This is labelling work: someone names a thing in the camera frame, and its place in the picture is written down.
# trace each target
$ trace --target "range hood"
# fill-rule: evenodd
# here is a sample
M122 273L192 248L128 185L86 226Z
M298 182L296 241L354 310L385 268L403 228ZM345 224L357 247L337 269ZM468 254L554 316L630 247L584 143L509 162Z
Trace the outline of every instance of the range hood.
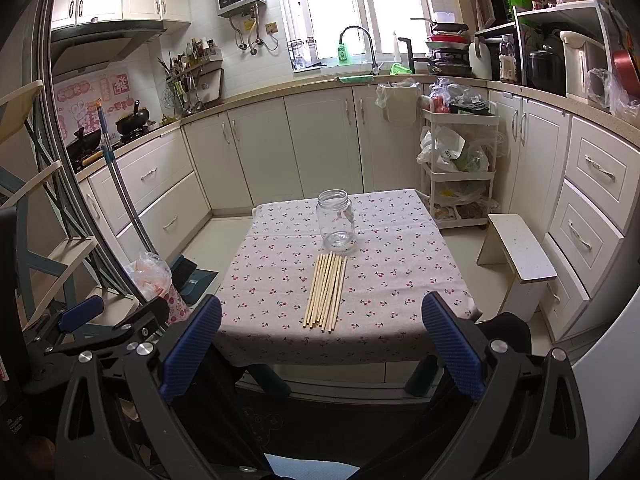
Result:
M166 31L160 21L96 22L51 31L53 83L106 68Z

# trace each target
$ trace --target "poster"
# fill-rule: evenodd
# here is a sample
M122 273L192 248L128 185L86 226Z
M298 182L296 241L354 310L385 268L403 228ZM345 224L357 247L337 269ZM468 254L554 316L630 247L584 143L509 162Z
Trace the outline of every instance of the poster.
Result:
M125 68L96 72L54 86L58 124L65 146L76 139L74 133L84 126L86 134L100 129L96 100L102 98L107 129L115 133L116 121L133 111L129 75Z

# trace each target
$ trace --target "floral tablecloth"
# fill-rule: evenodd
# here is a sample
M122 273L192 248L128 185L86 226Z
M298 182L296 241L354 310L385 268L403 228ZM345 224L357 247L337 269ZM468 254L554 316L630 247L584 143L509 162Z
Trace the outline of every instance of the floral tablecloth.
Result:
M433 351L422 324L437 290L459 317L474 302L449 248L415 190L351 197L357 244L348 254L333 332L303 328L316 256L324 251L317 200L265 204L218 289L214 343L236 366L420 360Z

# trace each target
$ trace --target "window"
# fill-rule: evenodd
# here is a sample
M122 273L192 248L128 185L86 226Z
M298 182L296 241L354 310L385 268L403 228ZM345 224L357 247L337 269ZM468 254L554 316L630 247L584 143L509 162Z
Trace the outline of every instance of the window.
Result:
M388 59L385 54L393 54L394 31L412 40L414 52L426 52L426 22L411 18L430 15L427 0L281 0L281 4L289 40L304 41L312 36L316 42L315 52L306 51L307 62L337 64L338 38L348 25L369 31L381 60ZM360 60L370 59L369 40L361 31L347 31L343 42L356 59L358 55ZM402 42L400 49L406 52Z

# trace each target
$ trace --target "floor mat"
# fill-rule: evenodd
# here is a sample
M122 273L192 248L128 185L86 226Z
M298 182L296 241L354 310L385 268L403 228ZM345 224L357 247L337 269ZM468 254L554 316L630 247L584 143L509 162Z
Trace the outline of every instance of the floor mat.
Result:
M274 400L237 388L265 453L363 466L403 434L426 404L334 404Z

